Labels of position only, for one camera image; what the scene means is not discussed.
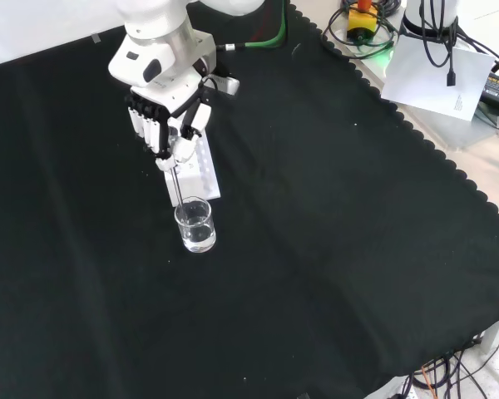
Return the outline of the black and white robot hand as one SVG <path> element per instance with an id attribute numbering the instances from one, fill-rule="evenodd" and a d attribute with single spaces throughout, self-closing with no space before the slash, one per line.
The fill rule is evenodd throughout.
<path id="1" fill-rule="evenodd" d="M 173 170 L 195 153 L 211 115 L 203 95 L 215 67 L 214 39 L 200 31 L 179 44 L 126 36 L 110 61 L 111 75 L 131 87 L 126 106 L 133 129 L 160 170 Z"/>

